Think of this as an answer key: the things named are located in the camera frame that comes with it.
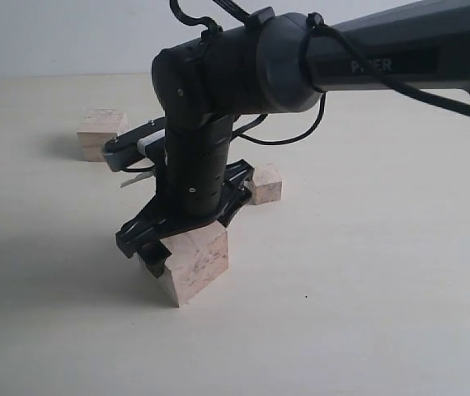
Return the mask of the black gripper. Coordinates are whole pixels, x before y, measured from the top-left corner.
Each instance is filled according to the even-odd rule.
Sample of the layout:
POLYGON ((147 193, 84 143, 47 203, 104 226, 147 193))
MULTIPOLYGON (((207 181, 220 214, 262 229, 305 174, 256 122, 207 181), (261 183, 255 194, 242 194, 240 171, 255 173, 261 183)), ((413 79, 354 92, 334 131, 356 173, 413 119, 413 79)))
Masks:
POLYGON ((163 136, 145 153, 153 162, 155 196, 117 232, 122 253, 138 253, 145 268, 160 277, 170 250, 162 239, 214 222, 228 225, 250 200, 244 186, 254 169, 244 160, 228 163, 233 115, 216 115, 201 126, 183 127, 166 120, 163 136))

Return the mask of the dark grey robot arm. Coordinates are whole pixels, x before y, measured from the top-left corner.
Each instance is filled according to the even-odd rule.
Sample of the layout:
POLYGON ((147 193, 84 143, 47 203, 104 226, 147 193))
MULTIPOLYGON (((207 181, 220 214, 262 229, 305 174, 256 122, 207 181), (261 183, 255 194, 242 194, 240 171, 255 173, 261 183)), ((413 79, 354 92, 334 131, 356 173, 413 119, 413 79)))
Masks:
POLYGON ((247 135, 239 117, 260 124, 271 114, 323 111, 332 91, 380 89, 470 117, 470 1, 419 1, 334 26, 316 12, 222 7, 237 28, 171 2, 182 24, 204 31, 153 59, 163 116, 103 148, 115 172, 151 162, 144 173, 155 177, 155 195, 115 239, 155 276, 169 256, 164 238, 228 225, 251 199, 252 166, 228 161, 231 142, 247 135))

